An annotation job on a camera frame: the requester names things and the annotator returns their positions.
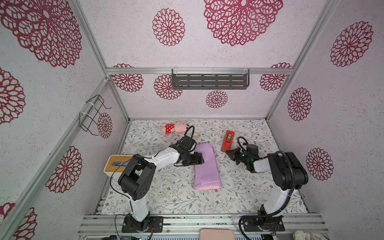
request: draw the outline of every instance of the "red flower pattern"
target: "red flower pattern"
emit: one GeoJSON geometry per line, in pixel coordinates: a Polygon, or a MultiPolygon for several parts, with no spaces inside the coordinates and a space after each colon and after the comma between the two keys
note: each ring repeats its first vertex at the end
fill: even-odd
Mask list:
{"type": "Polygon", "coordinates": [[[2,0],[0,16],[38,60],[66,68],[79,58],[80,29],[66,0],[2,0]]]}
{"type": "Polygon", "coordinates": [[[205,98],[205,102],[211,108],[220,108],[227,103],[228,96],[225,92],[214,90],[210,92],[205,98]]]}
{"type": "Polygon", "coordinates": [[[327,180],[333,174],[333,161],[324,149],[312,149],[307,155],[306,162],[309,172],[318,180],[327,180]]]}
{"type": "Polygon", "coordinates": [[[0,68],[0,125],[18,118],[25,106],[25,95],[19,81],[0,68]]]}
{"type": "Polygon", "coordinates": [[[157,95],[168,100],[178,98],[183,93],[183,90],[173,89],[172,76],[169,74],[158,76],[155,79],[153,87],[157,95]]]}
{"type": "Polygon", "coordinates": [[[50,192],[68,191],[79,179],[83,167],[82,161],[79,150],[70,146],[45,186],[50,192]]]}
{"type": "Polygon", "coordinates": [[[207,28],[221,43],[244,45],[265,33],[283,0],[204,0],[207,28]]]}
{"type": "Polygon", "coordinates": [[[29,209],[28,215],[24,217],[22,224],[17,228],[15,234],[15,240],[31,240],[35,235],[35,230],[37,227],[36,221],[37,214],[35,213],[35,208],[31,207],[29,209]]]}
{"type": "Polygon", "coordinates": [[[295,121],[303,120],[310,112],[311,103],[311,95],[307,89],[294,90],[288,101],[289,116],[295,121]]]}
{"type": "Polygon", "coordinates": [[[361,58],[372,41],[372,26],[368,22],[355,22],[344,29],[331,49],[331,61],[338,67],[351,65],[361,58]]]}
{"type": "Polygon", "coordinates": [[[112,133],[112,119],[108,113],[102,113],[97,121],[97,130],[102,138],[108,138],[112,133]]]}
{"type": "Polygon", "coordinates": [[[14,202],[7,202],[6,204],[0,206],[0,224],[4,221],[5,217],[8,215],[14,205],[14,202]]]}
{"type": "Polygon", "coordinates": [[[158,11],[152,23],[153,33],[165,46],[174,46],[184,37],[184,22],[175,10],[164,8],[158,11]]]}
{"type": "MultiPolygon", "coordinates": [[[[289,63],[278,63],[272,66],[273,68],[290,68],[289,63]]],[[[264,74],[260,78],[260,86],[268,91],[279,89],[283,84],[287,75],[285,74],[264,74]]]]}
{"type": "MultiPolygon", "coordinates": [[[[117,64],[114,68],[133,68],[129,64],[117,64]]],[[[139,91],[143,86],[143,78],[141,74],[117,74],[112,75],[112,80],[117,87],[127,92],[139,91]]]]}

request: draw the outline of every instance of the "plush toy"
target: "plush toy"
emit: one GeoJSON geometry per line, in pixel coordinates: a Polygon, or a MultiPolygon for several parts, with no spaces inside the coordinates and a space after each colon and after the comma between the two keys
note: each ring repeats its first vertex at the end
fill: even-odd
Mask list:
{"type": "Polygon", "coordinates": [[[187,130],[187,124],[183,121],[175,122],[174,124],[165,124],[163,123],[163,126],[161,130],[165,134],[170,134],[170,133],[184,133],[187,130]]]}

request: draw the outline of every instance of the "folded purple fabric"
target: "folded purple fabric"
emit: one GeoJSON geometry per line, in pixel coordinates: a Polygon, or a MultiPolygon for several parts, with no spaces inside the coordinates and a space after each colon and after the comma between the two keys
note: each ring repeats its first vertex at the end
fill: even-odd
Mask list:
{"type": "Polygon", "coordinates": [[[199,144],[196,146],[195,152],[200,152],[203,155],[204,163],[201,165],[195,165],[194,189],[220,189],[220,175],[218,173],[215,151],[212,144],[199,144]]]}

